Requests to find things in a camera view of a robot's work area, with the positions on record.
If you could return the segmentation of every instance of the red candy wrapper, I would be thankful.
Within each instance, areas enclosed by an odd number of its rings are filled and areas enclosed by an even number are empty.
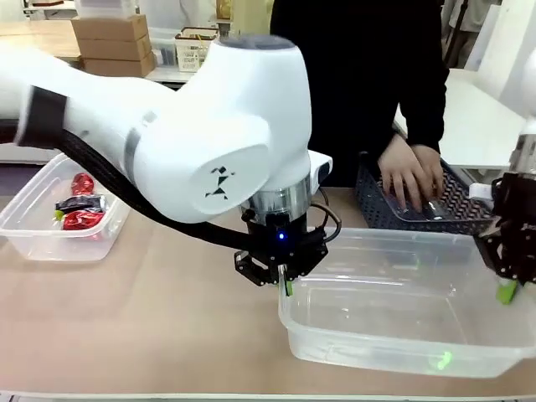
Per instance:
[[[104,217],[102,212],[75,211],[64,216],[63,230],[83,230],[97,225]]]
[[[70,189],[73,195],[90,195],[93,194],[95,188],[95,182],[91,176],[87,173],[78,173],[73,178],[73,182],[70,184]]]

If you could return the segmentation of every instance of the green object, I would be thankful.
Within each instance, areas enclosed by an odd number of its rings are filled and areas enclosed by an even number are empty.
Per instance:
[[[499,285],[497,295],[495,296],[503,305],[507,306],[512,302],[513,297],[518,289],[517,281],[508,281],[505,285]]]
[[[448,366],[452,361],[452,352],[444,352],[443,357],[441,360],[437,363],[437,369],[442,371],[446,369],[446,366]]]
[[[285,286],[286,286],[286,295],[292,296],[294,294],[294,291],[292,290],[292,282],[286,281]]]
[[[64,217],[64,213],[56,209],[54,211],[54,216],[56,217],[56,220],[61,220]]]

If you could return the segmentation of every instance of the black sweater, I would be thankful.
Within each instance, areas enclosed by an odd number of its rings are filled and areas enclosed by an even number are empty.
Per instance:
[[[399,103],[408,143],[439,151],[448,69],[435,0],[276,0],[271,32],[306,61],[309,147],[333,157],[327,185],[352,187],[359,152],[381,155]]]

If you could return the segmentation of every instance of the stack of cardboard boxes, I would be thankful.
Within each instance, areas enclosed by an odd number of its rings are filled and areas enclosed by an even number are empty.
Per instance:
[[[88,73],[145,77],[155,69],[145,15],[75,18],[71,22]]]

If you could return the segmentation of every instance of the hand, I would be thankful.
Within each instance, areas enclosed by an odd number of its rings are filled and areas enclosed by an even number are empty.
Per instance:
[[[395,134],[391,143],[378,160],[379,170],[384,181],[384,191],[389,194],[394,187],[400,207],[405,209],[404,183],[410,195],[411,204],[417,212],[422,211],[421,192],[430,199],[432,180],[425,174],[415,153],[404,138]]]
[[[441,167],[441,155],[438,151],[427,147],[426,145],[414,145],[411,149],[419,160],[426,176],[431,180],[432,185],[435,185],[436,197],[440,198],[445,189],[443,183],[443,167]]]

